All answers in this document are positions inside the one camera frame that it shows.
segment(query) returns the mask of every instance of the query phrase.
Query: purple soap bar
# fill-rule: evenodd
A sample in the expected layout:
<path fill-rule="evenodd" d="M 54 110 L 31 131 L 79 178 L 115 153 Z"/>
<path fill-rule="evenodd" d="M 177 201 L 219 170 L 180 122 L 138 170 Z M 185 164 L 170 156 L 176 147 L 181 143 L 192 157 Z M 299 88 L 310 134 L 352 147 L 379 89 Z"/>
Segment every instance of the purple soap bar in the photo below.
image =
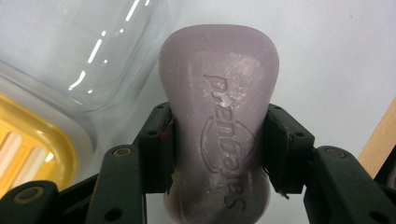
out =
<path fill-rule="evenodd" d="M 160 75 L 176 118 L 175 172 L 164 204 L 176 223 L 254 223 L 269 202 L 262 122 L 279 59 L 263 33 L 197 25 L 163 44 Z"/>

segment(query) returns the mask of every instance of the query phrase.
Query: plastic lid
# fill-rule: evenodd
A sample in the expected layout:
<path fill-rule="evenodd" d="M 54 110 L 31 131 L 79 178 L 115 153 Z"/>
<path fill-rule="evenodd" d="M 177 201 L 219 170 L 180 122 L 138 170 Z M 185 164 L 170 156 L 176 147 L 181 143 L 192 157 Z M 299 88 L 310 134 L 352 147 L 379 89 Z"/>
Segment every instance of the plastic lid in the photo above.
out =
<path fill-rule="evenodd" d="M 1 5 L 0 67 L 19 70 L 7 79 L 72 111 L 115 104 L 152 68 L 167 13 L 158 0 Z"/>

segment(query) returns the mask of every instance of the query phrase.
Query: metal screw head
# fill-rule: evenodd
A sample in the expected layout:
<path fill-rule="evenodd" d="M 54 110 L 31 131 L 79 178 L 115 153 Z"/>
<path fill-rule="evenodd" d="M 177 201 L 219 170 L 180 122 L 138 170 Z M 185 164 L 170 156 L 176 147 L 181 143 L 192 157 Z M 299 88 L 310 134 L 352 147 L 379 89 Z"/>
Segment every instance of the metal screw head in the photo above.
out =
<path fill-rule="evenodd" d="M 131 154 L 132 150 L 128 147 L 118 148 L 113 152 L 113 156 L 117 158 L 130 156 Z"/>
<path fill-rule="evenodd" d="M 326 148 L 325 152 L 335 158 L 338 159 L 345 159 L 347 157 L 347 154 L 345 154 L 343 151 L 337 149 L 337 148 Z"/>
<path fill-rule="evenodd" d="M 44 192 L 44 188 L 40 186 L 33 186 L 27 189 L 21 190 L 19 193 L 17 193 L 14 198 L 13 202 L 18 203 L 18 204 L 26 204 L 30 203 L 37 198 L 39 198 Z"/>

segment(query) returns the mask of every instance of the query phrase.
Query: white surface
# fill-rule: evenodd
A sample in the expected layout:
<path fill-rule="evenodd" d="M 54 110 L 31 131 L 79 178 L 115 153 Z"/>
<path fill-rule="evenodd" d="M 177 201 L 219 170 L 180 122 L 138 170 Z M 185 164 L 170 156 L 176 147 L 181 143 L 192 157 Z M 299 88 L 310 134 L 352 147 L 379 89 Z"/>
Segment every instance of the white surface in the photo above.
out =
<path fill-rule="evenodd" d="M 316 147 L 333 145 L 358 156 L 396 95 L 394 1 L 172 0 L 169 7 L 173 30 L 233 23 L 267 34 L 280 60 L 272 103 L 299 120 L 316 137 Z M 106 150 L 131 143 L 152 107 L 165 101 L 155 68 L 134 81 L 120 104 L 72 115 L 96 139 L 85 176 L 98 171 Z M 148 223 L 172 223 L 161 195 L 148 196 Z M 303 196 L 287 201 L 273 193 L 259 223 L 308 223 Z"/>

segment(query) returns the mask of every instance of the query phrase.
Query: yellow tray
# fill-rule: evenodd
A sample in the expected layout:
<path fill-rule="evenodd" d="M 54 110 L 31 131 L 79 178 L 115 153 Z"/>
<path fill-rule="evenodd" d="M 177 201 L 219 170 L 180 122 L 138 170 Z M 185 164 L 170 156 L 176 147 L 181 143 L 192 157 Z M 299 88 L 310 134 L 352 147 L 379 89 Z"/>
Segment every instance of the yellow tray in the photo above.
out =
<path fill-rule="evenodd" d="M 59 128 L 0 93 L 0 198 L 31 180 L 72 183 L 76 150 Z"/>

